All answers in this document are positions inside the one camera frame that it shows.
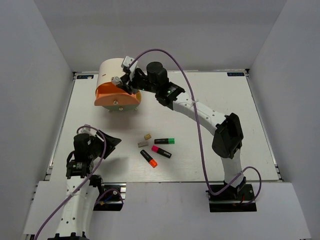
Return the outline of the grey white eraser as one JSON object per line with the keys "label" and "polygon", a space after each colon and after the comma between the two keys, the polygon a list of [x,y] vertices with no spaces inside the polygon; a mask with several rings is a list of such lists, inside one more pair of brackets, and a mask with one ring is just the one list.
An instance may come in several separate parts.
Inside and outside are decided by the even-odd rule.
{"label": "grey white eraser", "polygon": [[146,147],[146,146],[148,146],[148,145],[149,145],[149,143],[148,143],[148,141],[146,141],[146,140],[137,143],[137,146],[138,146],[139,148],[143,148],[143,147]]}

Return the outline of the tan small eraser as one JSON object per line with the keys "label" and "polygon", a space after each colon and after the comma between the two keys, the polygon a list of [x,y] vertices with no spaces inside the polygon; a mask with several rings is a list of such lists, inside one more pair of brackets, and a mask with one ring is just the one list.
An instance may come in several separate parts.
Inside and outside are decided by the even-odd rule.
{"label": "tan small eraser", "polygon": [[145,140],[149,140],[149,139],[151,139],[152,138],[152,136],[148,133],[148,134],[146,134],[146,135],[144,135],[144,139]]}

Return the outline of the pink cap black highlighter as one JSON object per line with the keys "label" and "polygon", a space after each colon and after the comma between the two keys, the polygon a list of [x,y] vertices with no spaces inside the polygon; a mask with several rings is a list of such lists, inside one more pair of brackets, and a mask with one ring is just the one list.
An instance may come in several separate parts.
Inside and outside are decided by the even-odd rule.
{"label": "pink cap black highlighter", "polygon": [[171,156],[172,156],[172,154],[171,154],[170,152],[168,152],[168,151],[166,151],[166,150],[164,150],[164,149],[162,149],[162,148],[160,148],[160,147],[158,147],[158,146],[155,146],[155,145],[153,145],[153,146],[151,147],[151,150],[152,150],[153,152],[155,152],[155,153],[163,156],[163,157],[168,158],[168,159],[170,159]]}

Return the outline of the blue left corner sticker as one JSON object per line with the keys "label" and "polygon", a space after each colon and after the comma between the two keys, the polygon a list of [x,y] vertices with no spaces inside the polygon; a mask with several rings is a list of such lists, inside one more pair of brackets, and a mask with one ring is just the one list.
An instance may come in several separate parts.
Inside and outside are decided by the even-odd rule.
{"label": "blue left corner sticker", "polygon": [[76,79],[86,80],[86,79],[93,79],[93,74],[85,74],[85,75],[77,75]]}

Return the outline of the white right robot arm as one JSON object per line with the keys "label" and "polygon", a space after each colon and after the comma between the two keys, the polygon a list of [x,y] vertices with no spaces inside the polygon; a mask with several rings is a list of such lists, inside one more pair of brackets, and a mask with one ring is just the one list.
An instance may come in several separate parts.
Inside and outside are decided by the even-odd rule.
{"label": "white right robot arm", "polygon": [[143,72],[133,58],[126,57],[121,68],[124,75],[115,83],[118,88],[130,95],[138,91],[153,93],[159,104],[189,117],[212,134],[212,149],[222,161],[226,195],[233,200],[242,196],[246,184],[240,160],[244,135],[238,115],[225,115],[196,101],[191,93],[169,80],[160,62],[149,63]]}

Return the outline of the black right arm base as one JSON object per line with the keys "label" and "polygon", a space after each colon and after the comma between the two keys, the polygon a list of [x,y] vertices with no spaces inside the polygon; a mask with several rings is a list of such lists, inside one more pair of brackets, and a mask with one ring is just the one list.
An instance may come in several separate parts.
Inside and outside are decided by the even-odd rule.
{"label": "black right arm base", "polygon": [[211,213],[242,213],[256,212],[257,206],[254,200],[255,194],[251,184],[245,184],[237,196],[225,190],[219,195],[213,195],[209,190],[209,211]]}

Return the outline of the pale green bottom drawer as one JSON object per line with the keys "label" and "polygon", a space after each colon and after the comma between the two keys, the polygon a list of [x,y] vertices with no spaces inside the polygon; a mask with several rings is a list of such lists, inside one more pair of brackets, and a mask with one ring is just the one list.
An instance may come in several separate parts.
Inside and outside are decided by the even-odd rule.
{"label": "pale green bottom drawer", "polygon": [[130,103],[124,104],[118,101],[113,101],[111,104],[104,106],[109,112],[126,112],[126,111],[134,111],[140,103]]}

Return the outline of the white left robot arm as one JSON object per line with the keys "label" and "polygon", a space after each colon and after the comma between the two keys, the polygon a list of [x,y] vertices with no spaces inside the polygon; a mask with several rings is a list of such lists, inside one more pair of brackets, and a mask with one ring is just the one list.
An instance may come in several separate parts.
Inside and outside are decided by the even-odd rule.
{"label": "white left robot arm", "polygon": [[95,174],[98,166],[94,163],[106,159],[120,142],[100,130],[92,134],[91,127],[77,130],[74,150],[66,160],[66,199],[53,239],[87,240],[94,207],[103,200],[123,201],[119,189],[106,189],[102,177]]}

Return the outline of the green cap black highlighter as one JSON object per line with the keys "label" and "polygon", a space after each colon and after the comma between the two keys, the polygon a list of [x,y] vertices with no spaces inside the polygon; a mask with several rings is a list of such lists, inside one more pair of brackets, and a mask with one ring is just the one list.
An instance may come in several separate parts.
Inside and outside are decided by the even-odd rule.
{"label": "green cap black highlighter", "polygon": [[159,145],[171,145],[175,143],[174,138],[157,138],[154,140],[154,144],[159,144]]}

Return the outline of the cream round drawer cabinet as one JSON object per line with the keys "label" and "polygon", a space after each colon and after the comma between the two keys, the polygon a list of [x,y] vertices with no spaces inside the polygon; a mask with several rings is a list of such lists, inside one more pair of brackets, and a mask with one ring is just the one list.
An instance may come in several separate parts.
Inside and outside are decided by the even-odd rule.
{"label": "cream round drawer cabinet", "polygon": [[101,84],[111,82],[112,77],[121,77],[125,74],[121,68],[122,62],[122,58],[112,58],[102,62],[99,67],[96,89]]}

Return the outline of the orange top drawer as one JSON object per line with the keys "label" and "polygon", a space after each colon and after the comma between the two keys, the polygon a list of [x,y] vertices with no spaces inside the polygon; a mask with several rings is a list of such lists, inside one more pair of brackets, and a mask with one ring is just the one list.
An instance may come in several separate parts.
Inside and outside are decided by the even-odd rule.
{"label": "orange top drawer", "polygon": [[111,82],[106,82],[99,85],[95,90],[94,105],[112,108],[136,108],[142,101],[141,92],[128,94],[123,89],[116,87]]}

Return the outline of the blue corner sticker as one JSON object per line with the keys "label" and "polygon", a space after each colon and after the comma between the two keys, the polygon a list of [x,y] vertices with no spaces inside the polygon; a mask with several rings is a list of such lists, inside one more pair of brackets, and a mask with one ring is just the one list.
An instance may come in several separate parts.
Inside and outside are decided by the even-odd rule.
{"label": "blue corner sticker", "polygon": [[86,79],[93,79],[93,74],[85,74],[85,75],[77,75],[76,79],[86,80]]}
{"label": "blue corner sticker", "polygon": [[244,77],[245,74],[243,72],[227,72],[228,77]]}

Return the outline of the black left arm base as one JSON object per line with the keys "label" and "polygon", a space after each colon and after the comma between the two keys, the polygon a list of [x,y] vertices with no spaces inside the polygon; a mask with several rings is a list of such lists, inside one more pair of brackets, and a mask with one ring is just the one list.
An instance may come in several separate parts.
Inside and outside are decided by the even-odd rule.
{"label": "black left arm base", "polygon": [[123,208],[122,200],[126,198],[126,183],[106,183],[102,184],[102,191],[99,192],[98,202],[93,210],[99,212],[119,212]]}

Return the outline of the orange cap black highlighter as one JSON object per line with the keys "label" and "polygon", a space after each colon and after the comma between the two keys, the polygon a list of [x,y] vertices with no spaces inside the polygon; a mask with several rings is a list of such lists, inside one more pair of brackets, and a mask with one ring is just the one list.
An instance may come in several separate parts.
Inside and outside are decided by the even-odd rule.
{"label": "orange cap black highlighter", "polygon": [[145,150],[141,150],[140,154],[153,168],[157,167],[158,163]]}

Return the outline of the blue right corner sticker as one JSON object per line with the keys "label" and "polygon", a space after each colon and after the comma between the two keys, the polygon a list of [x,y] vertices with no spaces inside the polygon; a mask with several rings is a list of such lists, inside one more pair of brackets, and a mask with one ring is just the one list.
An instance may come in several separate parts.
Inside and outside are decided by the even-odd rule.
{"label": "blue right corner sticker", "polygon": [[244,77],[245,74],[243,72],[227,72],[228,77]]}

